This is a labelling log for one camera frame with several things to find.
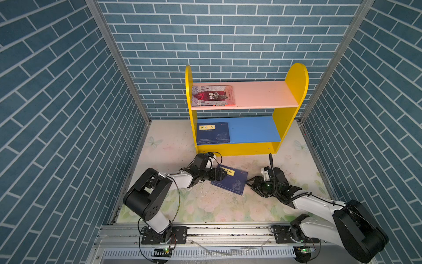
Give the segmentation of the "aluminium corner post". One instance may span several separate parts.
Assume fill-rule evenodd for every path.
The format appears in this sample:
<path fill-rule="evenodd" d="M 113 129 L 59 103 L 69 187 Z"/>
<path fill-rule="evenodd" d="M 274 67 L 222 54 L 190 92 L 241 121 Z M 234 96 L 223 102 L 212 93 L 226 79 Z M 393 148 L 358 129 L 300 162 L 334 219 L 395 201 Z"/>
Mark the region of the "aluminium corner post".
<path fill-rule="evenodd" d="M 315 87 L 315 90 L 312 94 L 312 96 L 309 99 L 309 102 L 307 103 L 303 113 L 301 114 L 299 118 L 299 123 L 303 125 L 305 121 L 308 119 L 308 117 L 311 114 L 311 111 L 313 107 L 316 105 L 317 100 L 320 98 L 321 94 L 325 90 L 326 85 L 328 84 L 328 81 L 332 77 L 336 67 L 340 63 L 340 60 L 342 59 L 343 55 L 345 54 L 349 44 L 353 40 L 353 37 L 355 36 L 356 32 L 358 31 L 360 25 L 363 23 L 365 17 L 367 16 L 370 8 L 374 4 L 374 0 L 363 0 L 361 4 L 359 5 L 356 14 L 354 15 L 350 25 L 348 26 L 347 30 L 345 31 L 344 37 L 342 38 L 341 42 L 339 43 L 333 58 L 327 65 L 327 69 L 322 75 L 322 78 L 319 82 L 319 84 Z"/>
<path fill-rule="evenodd" d="M 116 41 L 113 37 L 113 34 L 107 24 L 107 21 L 102 13 L 102 10 L 100 8 L 100 5 L 98 1 L 94 0 L 86 0 L 86 4 L 104 38 L 104 41 L 107 44 L 107 47 L 109 48 L 111 55 L 113 56 L 116 65 L 119 69 L 119 71 L 122 74 L 122 77 L 125 80 L 125 83 L 127 84 L 129 91 L 142 115 L 147 125 L 150 125 L 151 119 L 148 116 L 148 113 L 142 103 L 142 100 L 140 98 L 140 95 L 136 89 L 135 83 L 133 82 L 133 79 L 129 73 L 129 70 L 125 64 L 125 61 L 121 55 L 121 52 L 118 48 L 118 45 L 116 44 Z"/>

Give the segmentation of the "black mounting plate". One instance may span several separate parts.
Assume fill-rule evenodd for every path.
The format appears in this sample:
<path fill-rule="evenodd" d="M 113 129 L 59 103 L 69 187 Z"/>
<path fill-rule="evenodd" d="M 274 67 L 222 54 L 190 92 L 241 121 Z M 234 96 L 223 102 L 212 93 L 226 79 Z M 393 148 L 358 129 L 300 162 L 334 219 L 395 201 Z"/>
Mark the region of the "black mounting plate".
<path fill-rule="evenodd" d="M 164 232 L 157 233 L 151 227 L 143 227 L 141 229 L 141 244 L 186 244 L 187 230 L 186 226 L 169 226 Z"/>
<path fill-rule="evenodd" d="M 289 225 L 272 225 L 270 231 L 275 237 L 277 244 L 283 243 L 319 243 L 317 238 L 310 238 L 304 235 L 299 227 Z"/>

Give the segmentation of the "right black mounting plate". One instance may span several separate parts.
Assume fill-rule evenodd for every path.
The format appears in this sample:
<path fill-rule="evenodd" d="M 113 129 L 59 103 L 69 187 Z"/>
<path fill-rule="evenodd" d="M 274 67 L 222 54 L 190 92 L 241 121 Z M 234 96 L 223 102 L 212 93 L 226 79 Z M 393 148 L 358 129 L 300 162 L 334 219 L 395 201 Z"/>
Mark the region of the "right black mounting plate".
<path fill-rule="evenodd" d="M 319 243 L 317 238 L 310 238 L 304 235 L 299 227 L 289 225 L 272 225 L 270 231 L 275 237 L 277 244 L 283 243 Z"/>

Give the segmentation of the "pink red cover book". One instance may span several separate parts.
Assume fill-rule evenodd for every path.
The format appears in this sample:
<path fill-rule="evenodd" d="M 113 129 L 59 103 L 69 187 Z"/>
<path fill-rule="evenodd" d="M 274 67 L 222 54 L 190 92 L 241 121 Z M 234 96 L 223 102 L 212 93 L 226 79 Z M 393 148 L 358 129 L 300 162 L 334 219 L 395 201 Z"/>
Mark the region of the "pink red cover book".
<path fill-rule="evenodd" d="M 194 86 L 192 106 L 232 106 L 235 105 L 234 89 L 230 85 Z"/>

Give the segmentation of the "right green circuit board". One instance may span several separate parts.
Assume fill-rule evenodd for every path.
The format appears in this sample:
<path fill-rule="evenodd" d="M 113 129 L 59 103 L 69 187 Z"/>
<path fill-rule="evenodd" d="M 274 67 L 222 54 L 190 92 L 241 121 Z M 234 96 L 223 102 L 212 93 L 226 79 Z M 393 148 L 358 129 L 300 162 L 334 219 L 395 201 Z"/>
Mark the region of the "right green circuit board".
<path fill-rule="evenodd" d="M 312 258 L 312 250 L 307 246 L 294 247 L 294 260 L 300 264 L 306 264 Z"/>

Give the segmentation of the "yellow pink blue bookshelf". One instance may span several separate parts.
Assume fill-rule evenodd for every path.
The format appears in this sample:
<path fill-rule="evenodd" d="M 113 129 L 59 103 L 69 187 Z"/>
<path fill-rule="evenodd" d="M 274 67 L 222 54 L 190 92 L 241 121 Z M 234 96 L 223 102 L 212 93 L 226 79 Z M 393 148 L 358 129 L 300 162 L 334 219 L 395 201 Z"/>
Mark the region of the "yellow pink blue bookshelf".
<path fill-rule="evenodd" d="M 305 65 L 296 63 L 289 69 L 284 81 L 257 82 L 193 82 L 190 66 L 185 68 L 186 97 L 196 152 L 219 152 L 223 156 L 277 154 L 298 113 L 309 86 Z M 234 89 L 235 105 L 192 106 L 194 86 L 230 85 Z M 198 111 L 263 110 L 272 109 L 271 116 L 229 117 L 199 119 Z M 197 124 L 226 122 L 230 142 L 227 144 L 197 145 Z"/>

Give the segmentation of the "left aluminium corner post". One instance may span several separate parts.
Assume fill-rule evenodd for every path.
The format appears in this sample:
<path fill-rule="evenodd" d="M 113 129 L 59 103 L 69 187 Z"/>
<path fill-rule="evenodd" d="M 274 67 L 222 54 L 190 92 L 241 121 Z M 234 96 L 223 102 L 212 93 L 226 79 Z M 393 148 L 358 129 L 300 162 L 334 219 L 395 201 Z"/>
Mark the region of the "left aluminium corner post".
<path fill-rule="evenodd" d="M 107 24 L 107 21 L 102 13 L 102 10 L 100 8 L 100 5 L 98 1 L 94 0 L 86 0 L 86 4 L 104 38 L 104 41 L 107 44 L 107 47 L 109 48 L 111 55 L 113 56 L 116 65 L 119 69 L 119 71 L 122 74 L 122 77 L 125 80 L 125 83 L 127 84 L 129 91 L 142 115 L 147 125 L 150 125 L 151 119 L 148 116 L 148 113 L 142 103 L 142 100 L 140 98 L 140 95 L 136 89 L 135 83 L 133 82 L 133 79 L 129 73 L 129 70 L 125 64 L 125 61 L 121 55 L 121 52 L 118 48 L 118 45 L 116 44 L 116 41 L 113 37 L 113 34 Z"/>

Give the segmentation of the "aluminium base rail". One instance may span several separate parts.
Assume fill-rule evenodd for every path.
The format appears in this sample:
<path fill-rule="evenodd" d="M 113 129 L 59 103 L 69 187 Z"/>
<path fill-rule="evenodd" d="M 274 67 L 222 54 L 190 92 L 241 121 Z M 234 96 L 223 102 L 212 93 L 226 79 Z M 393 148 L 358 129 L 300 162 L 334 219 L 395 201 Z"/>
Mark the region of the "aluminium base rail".
<path fill-rule="evenodd" d="M 355 264 L 355 260 L 345 249 L 329 242 L 319 243 L 283 243 L 277 244 L 274 235 L 270 231 L 272 224 L 181 224 L 186 226 L 186 244 L 158 244 L 142 245 L 140 230 L 143 225 L 137 224 L 117 224 L 104 225 L 101 227 L 93 248 L 89 254 L 87 262 L 89 264 L 218 264 L 218 263 L 240 263 L 240 264 L 264 264 L 264 263 L 292 263 L 298 264 L 294 258 L 235 258 L 235 259 L 215 259 L 215 260 L 157 260 L 145 258 L 129 260 L 104 260 L 103 253 L 109 249 L 136 248 L 160 249 L 178 247 L 200 247 L 209 249 L 213 247 L 275 247 L 275 246 L 307 246 L 312 250 L 312 258 L 307 264 Z"/>

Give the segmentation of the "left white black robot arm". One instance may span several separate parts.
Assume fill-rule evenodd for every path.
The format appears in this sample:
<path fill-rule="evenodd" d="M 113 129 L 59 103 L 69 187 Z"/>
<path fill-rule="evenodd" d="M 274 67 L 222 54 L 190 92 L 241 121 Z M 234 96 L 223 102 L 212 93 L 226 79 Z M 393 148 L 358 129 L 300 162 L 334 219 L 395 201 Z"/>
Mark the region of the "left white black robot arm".
<path fill-rule="evenodd" d="M 149 227 L 153 239 L 167 242 L 172 236 L 173 220 L 165 216 L 162 205 L 168 192 L 188 189 L 204 181 L 221 181 L 227 176 L 222 168 L 183 168 L 176 174 L 163 174 L 153 168 L 146 169 L 124 196 L 123 204 Z"/>

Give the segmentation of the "navy book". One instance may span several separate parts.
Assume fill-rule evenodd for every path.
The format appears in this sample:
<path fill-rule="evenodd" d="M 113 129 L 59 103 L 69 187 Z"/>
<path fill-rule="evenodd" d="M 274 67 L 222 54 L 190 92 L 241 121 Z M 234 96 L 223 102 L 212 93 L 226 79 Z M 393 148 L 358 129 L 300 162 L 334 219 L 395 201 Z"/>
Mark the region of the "navy book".
<path fill-rule="evenodd" d="M 230 142 L 229 125 L 226 122 L 197 124 L 197 145 L 227 144 Z"/>
<path fill-rule="evenodd" d="M 219 165 L 218 168 L 224 170 L 227 175 L 223 180 L 211 181 L 211 185 L 230 191 L 242 196 L 244 193 L 248 173 L 246 171 Z"/>

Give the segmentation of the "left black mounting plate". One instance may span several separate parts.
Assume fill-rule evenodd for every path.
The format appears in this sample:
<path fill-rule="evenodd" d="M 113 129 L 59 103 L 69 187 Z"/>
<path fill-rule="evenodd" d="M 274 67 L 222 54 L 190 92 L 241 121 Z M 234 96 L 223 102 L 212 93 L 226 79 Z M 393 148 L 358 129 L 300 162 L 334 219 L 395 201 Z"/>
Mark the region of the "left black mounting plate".
<path fill-rule="evenodd" d="M 169 226 L 164 232 L 157 233 L 151 227 L 143 227 L 141 229 L 141 244 L 186 244 L 187 230 L 186 226 Z"/>

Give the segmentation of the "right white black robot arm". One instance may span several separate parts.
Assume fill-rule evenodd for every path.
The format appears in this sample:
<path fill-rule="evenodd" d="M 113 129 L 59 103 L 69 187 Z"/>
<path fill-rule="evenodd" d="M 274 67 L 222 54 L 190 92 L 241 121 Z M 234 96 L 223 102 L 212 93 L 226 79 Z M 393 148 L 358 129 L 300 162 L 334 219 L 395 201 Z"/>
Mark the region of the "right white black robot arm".
<path fill-rule="evenodd" d="M 291 185 L 280 168 L 264 167 L 261 176 L 246 184 L 263 198 L 276 198 L 303 214 L 289 229 L 272 227 L 276 238 L 283 234 L 295 243 L 329 242 L 344 248 L 354 259 L 367 264 L 389 243 L 386 232 L 373 215 L 356 200 L 334 201 Z"/>

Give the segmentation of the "green circuit board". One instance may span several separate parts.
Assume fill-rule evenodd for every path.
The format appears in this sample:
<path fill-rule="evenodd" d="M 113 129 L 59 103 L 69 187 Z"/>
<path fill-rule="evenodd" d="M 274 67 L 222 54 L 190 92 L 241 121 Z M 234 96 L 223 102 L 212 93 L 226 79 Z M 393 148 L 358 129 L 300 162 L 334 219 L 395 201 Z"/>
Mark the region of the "green circuit board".
<path fill-rule="evenodd" d="M 306 264 L 312 258 L 312 250 L 307 246 L 294 247 L 294 260 L 300 264 Z"/>
<path fill-rule="evenodd" d="M 170 248 L 155 248 L 152 252 L 152 258 L 167 257 L 171 258 L 173 254 L 173 249 Z"/>

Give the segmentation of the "left green circuit board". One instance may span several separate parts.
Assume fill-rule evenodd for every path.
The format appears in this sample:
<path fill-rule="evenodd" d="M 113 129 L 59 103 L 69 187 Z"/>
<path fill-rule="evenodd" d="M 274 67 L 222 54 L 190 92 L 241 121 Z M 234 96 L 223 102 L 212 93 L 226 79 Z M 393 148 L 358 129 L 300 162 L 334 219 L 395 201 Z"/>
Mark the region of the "left green circuit board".
<path fill-rule="evenodd" d="M 167 257 L 171 258 L 173 254 L 173 249 L 170 248 L 155 248 L 152 252 L 152 258 Z"/>

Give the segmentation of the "right aluminium corner post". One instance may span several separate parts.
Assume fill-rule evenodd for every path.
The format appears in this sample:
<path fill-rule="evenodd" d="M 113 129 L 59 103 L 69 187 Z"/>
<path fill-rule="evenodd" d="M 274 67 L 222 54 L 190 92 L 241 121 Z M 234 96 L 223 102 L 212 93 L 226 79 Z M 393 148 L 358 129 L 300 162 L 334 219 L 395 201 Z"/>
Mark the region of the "right aluminium corner post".
<path fill-rule="evenodd" d="M 327 65 L 327 69 L 322 75 L 322 78 L 319 82 L 319 84 L 315 87 L 315 90 L 312 94 L 312 96 L 309 99 L 309 102 L 307 103 L 303 113 L 301 114 L 299 118 L 299 123 L 303 125 L 305 121 L 308 119 L 308 117 L 311 114 L 311 111 L 313 107 L 316 105 L 317 100 L 320 98 L 321 94 L 325 90 L 326 85 L 328 84 L 328 81 L 332 77 L 336 67 L 340 63 L 340 60 L 342 59 L 343 55 L 345 54 L 349 44 L 353 40 L 353 37 L 355 36 L 356 32 L 358 31 L 360 25 L 363 23 L 365 17 L 367 16 L 370 8 L 374 4 L 374 0 L 363 0 L 361 4 L 359 5 L 356 14 L 354 15 L 350 25 L 348 26 L 347 30 L 345 31 L 344 37 L 342 38 L 341 42 L 339 43 L 333 58 Z"/>

